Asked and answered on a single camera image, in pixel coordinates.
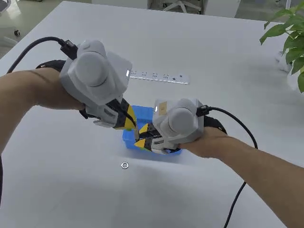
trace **floor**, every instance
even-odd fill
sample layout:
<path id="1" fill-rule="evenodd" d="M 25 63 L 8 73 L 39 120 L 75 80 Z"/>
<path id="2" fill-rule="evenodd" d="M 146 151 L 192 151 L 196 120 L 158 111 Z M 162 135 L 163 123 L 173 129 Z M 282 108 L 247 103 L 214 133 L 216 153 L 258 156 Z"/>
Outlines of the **floor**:
<path id="1" fill-rule="evenodd" d="M 47 14 L 49 14 L 62 0 L 12 0 L 12 5 L 6 12 L 0 15 L 0 28 L 9 27 L 11 31 L 7 37 L 17 41 L 28 34 Z M 74 0 L 78 2 L 91 3 L 91 0 Z M 201 4 L 203 0 L 188 0 L 194 4 Z M 276 0 L 241 0 L 236 18 L 268 20 L 273 13 L 285 7 L 286 0 L 276 4 Z M 154 0 L 151 5 L 153 10 L 162 10 L 162 1 Z M 189 13 L 198 13 L 197 10 L 187 9 Z M 19 38 L 13 35 L 14 29 L 20 30 Z M 0 58 L 9 51 L 8 47 L 0 46 Z"/>

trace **yellow label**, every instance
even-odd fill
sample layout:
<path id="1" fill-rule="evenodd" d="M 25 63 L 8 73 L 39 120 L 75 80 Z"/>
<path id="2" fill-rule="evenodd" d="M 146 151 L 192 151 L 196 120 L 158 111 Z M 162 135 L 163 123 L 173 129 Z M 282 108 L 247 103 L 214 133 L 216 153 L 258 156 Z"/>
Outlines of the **yellow label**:
<path id="1" fill-rule="evenodd" d="M 167 102 L 162 102 L 158 106 L 159 108 L 159 115 L 166 115 L 167 114 Z"/>

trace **hand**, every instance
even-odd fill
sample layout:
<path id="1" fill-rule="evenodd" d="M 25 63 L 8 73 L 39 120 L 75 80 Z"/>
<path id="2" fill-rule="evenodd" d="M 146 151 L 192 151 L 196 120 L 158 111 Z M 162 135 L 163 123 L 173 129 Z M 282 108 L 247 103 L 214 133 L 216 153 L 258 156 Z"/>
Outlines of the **hand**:
<path id="1" fill-rule="evenodd" d="M 194 142 L 180 144 L 179 147 L 202 158 L 218 158 L 219 153 L 225 149 L 231 139 L 233 138 L 217 128 L 205 127 L 202 137 Z"/>
<path id="2" fill-rule="evenodd" d="M 84 109 L 84 105 L 73 98 L 59 79 L 59 72 L 52 68 L 30 71 L 35 91 L 35 104 L 52 109 Z"/>

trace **black cable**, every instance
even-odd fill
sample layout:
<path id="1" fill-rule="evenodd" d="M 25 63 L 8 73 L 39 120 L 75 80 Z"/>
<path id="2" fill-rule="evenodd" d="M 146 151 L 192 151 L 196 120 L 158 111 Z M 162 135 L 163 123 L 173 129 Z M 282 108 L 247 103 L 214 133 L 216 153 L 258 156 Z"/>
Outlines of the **black cable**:
<path id="1" fill-rule="evenodd" d="M 253 142 L 253 144 L 254 144 L 254 147 L 255 147 L 256 149 L 258 149 L 258 148 L 257 148 L 257 142 L 256 142 L 256 139 L 254 138 L 253 134 L 252 134 L 252 133 L 250 132 L 250 130 L 245 126 L 245 124 L 243 124 L 243 122 L 240 121 L 235 115 L 233 115 L 232 113 L 230 113 L 230 112 L 228 112 L 228 111 L 226 111 L 226 110 L 224 110 L 224 109 L 216 108 L 216 107 L 208 107 L 207 110 L 208 110 L 208 111 L 211 111 L 211 110 L 219 111 L 219 112 L 221 112 L 221 113 L 224 113 L 224 114 L 230 116 L 232 119 L 234 119 L 236 122 L 238 122 L 238 123 L 245 129 L 245 131 L 249 134 L 249 136 L 250 136 L 250 138 L 251 138 L 251 140 L 252 140 L 252 142 Z M 236 194 L 236 196 L 235 196 L 235 198 L 234 198 L 234 200 L 233 200 L 233 202 L 232 202 L 232 204 L 231 204 L 230 211 L 229 211 L 229 213 L 228 213 L 228 216 L 227 216 L 227 219 L 226 219 L 226 222 L 225 222 L 225 225 L 224 225 L 223 228 L 227 228 L 228 223 L 229 223 L 230 218 L 231 218 L 231 215 L 232 215 L 232 212 L 233 212 L 233 209 L 234 209 L 234 206 L 235 206 L 235 204 L 236 204 L 236 202 L 237 202 L 237 200 L 238 200 L 238 197 L 240 196 L 240 194 L 241 194 L 241 192 L 242 192 L 242 190 L 243 190 L 243 188 L 244 188 L 245 186 L 246 186 L 246 182 L 244 181 L 243 184 L 241 185 L 241 187 L 239 188 L 239 190 L 238 190 L 238 192 L 237 192 L 237 194 Z"/>
<path id="2" fill-rule="evenodd" d="M 28 45 L 18 56 L 16 61 L 11 65 L 7 73 L 13 72 L 13 70 L 16 68 L 16 66 L 19 64 L 19 62 L 24 58 L 24 56 L 36 45 L 41 44 L 46 41 L 56 41 L 58 44 L 60 44 L 62 47 L 66 45 L 66 42 L 63 39 L 57 38 L 57 37 L 43 37 L 40 39 L 35 40 L 33 43 Z"/>

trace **green plant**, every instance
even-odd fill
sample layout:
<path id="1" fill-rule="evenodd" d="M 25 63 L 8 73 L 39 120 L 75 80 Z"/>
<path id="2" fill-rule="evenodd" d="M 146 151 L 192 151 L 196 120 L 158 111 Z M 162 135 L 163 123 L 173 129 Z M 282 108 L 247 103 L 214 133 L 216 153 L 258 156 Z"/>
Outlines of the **green plant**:
<path id="1" fill-rule="evenodd" d="M 304 67 L 304 17 L 297 13 L 302 9 L 304 9 L 304 1 L 289 10 L 282 9 L 278 11 L 267 23 L 265 23 L 264 29 L 266 29 L 271 21 L 284 15 L 288 15 L 289 19 L 284 24 L 274 25 L 260 39 L 262 45 L 268 37 L 277 37 L 284 33 L 288 34 L 284 43 L 283 53 L 288 50 L 286 62 L 294 62 L 292 74 Z M 301 72 L 298 77 L 298 86 L 300 92 L 304 92 L 304 71 Z"/>

